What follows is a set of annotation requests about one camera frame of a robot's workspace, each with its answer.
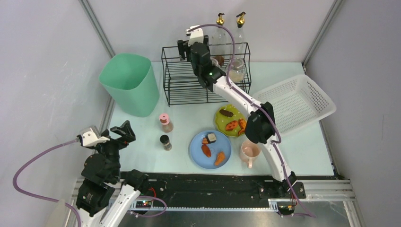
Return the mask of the pink mug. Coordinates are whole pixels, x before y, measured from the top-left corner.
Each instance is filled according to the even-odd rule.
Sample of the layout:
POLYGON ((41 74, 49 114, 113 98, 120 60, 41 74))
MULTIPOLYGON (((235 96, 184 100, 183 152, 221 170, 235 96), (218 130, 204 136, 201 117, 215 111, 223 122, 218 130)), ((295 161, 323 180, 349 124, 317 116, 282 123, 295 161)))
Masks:
POLYGON ((261 149, 258 144, 246 140, 242 143, 240 149, 240 159, 246 163, 246 166, 251 169, 255 159, 261 153, 261 149))

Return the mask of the small black lid bottle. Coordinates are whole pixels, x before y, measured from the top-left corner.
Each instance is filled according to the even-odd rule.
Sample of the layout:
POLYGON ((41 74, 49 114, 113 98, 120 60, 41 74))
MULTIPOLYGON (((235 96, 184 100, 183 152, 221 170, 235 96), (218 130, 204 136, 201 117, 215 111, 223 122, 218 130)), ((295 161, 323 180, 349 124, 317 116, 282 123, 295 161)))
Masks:
POLYGON ((162 143, 164 150, 171 150, 172 149, 172 144, 170 142, 170 139, 169 139, 168 135, 160 136, 159 140, 162 143))

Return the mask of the pink lid spice bottle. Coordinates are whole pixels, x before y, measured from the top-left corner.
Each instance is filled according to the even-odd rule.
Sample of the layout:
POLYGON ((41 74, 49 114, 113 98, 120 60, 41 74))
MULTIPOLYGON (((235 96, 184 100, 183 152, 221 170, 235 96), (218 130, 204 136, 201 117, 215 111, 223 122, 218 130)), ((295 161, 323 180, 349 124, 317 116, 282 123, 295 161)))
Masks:
POLYGON ((174 126, 168 114, 162 113, 159 116, 159 121, 161 123, 162 131, 169 133, 173 130, 174 126))

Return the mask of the glass oil bottle gold spout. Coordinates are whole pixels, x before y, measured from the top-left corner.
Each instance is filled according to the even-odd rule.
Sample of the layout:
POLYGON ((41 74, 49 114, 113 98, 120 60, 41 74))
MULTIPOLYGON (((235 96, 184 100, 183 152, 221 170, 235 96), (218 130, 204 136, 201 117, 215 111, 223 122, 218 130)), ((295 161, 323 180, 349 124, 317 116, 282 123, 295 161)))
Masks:
POLYGON ((236 16, 236 30, 235 30, 235 57, 242 58, 245 52, 245 33, 244 24, 246 13, 243 11, 236 16))

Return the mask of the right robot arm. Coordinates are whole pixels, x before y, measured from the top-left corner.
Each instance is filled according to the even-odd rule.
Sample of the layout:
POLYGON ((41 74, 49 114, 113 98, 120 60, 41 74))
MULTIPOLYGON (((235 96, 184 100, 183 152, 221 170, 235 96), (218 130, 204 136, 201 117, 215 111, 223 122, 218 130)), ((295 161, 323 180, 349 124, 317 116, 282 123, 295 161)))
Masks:
POLYGON ((290 191, 297 178, 278 147, 281 136, 275 124, 272 104, 252 98, 232 83, 222 69, 213 65, 207 42, 206 35, 199 42, 179 40, 177 45, 180 59, 191 63, 193 72, 203 88, 223 97, 247 117, 244 130, 246 137, 260 145, 272 170, 275 184, 286 192, 290 191))

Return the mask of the blue plate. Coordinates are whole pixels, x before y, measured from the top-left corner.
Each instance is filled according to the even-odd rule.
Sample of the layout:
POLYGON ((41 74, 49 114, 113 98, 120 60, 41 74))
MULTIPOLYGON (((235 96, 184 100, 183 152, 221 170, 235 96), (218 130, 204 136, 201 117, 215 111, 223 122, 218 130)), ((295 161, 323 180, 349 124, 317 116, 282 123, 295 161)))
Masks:
POLYGON ((232 154, 231 142, 226 135, 216 130, 196 134, 189 144, 189 158, 207 170, 223 167, 232 154))

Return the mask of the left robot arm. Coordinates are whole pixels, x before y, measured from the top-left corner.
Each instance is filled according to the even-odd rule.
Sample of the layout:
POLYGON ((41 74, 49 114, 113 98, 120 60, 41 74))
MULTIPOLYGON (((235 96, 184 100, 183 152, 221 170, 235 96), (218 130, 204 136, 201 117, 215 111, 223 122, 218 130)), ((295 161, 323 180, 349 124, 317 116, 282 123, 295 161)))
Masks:
POLYGON ((148 175, 131 170, 121 179, 120 150, 135 141, 130 121, 99 132, 83 129, 77 139, 82 147, 95 150, 84 162, 76 207, 78 227, 116 227, 134 200, 149 189, 148 175))

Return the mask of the glass jar beige contents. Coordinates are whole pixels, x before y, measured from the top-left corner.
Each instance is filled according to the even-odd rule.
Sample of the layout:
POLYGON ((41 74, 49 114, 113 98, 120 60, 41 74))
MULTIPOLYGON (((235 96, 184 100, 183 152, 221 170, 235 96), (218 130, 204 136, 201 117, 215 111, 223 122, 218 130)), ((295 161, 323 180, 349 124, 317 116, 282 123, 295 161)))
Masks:
POLYGON ((210 60, 211 60, 213 66, 220 68, 220 64, 217 59, 212 57, 210 60))
POLYGON ((233 83, 238 83, 244 79, 246 74, 246 67, 242 59, 234 58, 230 70, 228 70, 228 64, 227 64, 224 71, 230 77, 233 83))

